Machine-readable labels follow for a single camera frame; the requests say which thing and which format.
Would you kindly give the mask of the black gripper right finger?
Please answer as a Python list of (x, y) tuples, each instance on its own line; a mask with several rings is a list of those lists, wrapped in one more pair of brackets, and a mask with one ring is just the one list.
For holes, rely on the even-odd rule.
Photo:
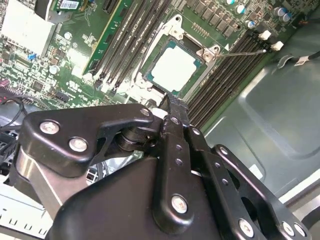
[(182, 100), (176, 100), (174, 111), (183, 123), (191, 166), (201, 174), (223, 240), (312, 239), (308, 228), (226, 146), (208, 146), (189, 123)]

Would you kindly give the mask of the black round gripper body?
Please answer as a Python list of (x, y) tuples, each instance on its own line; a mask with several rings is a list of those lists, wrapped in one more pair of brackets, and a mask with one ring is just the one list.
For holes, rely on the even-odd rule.
[(58, 211), (48, 240), (219, 240), (202, 180), (192, 175), (196, 207), (184, 233), (162, 232), (152, 215), (156, 160), (138, 160), (69, 198)]

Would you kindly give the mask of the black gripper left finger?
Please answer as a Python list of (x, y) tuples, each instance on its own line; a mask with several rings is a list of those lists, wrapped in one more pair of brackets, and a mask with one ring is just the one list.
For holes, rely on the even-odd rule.
[(55, 217), (73, 195), (139, 160), (154, 158), (152, 217), (164, 233), (183, 233), (194, 221), (190, 145), (167, 94), (159, 117), (139, 103), (36, 111), (18, 135), (13, 171), (27, 195)]

